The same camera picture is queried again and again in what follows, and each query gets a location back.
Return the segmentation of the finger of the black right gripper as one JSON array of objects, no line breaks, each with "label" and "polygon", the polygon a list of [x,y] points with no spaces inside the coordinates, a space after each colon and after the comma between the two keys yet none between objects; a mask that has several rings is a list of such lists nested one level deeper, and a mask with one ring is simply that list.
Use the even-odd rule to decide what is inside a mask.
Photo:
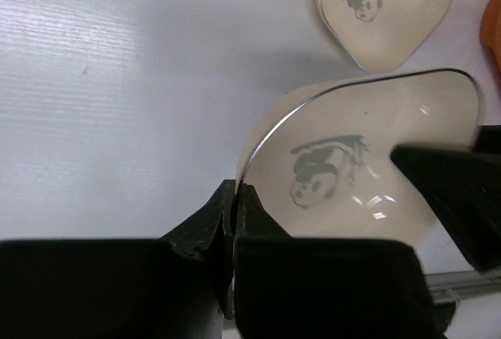
[{"label": "finger of the black right gripper", "polygon": [[500,268],[500,126],[482,125],[467,151],[396,146],[390,158],[414,185],[465,259]]}]

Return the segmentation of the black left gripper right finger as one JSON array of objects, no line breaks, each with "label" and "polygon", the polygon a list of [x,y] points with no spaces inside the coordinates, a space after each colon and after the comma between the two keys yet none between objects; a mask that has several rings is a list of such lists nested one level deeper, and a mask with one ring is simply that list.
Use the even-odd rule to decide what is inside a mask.
[{"label": "black left gripper right finger", "polygon": [[253,186],[238,195],[236,326],[245,338],[443,338],[415,251],[396,240],[294,238]]}]

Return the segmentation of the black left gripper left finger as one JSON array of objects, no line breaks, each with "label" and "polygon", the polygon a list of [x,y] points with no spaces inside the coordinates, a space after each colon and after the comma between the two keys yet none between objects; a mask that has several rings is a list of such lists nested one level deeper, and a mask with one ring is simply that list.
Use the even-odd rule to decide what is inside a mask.
[{"label": "black left gripper left finger", "polygon": [[4,240],[4,338],[220,338],[235,183],[157,239]]}]

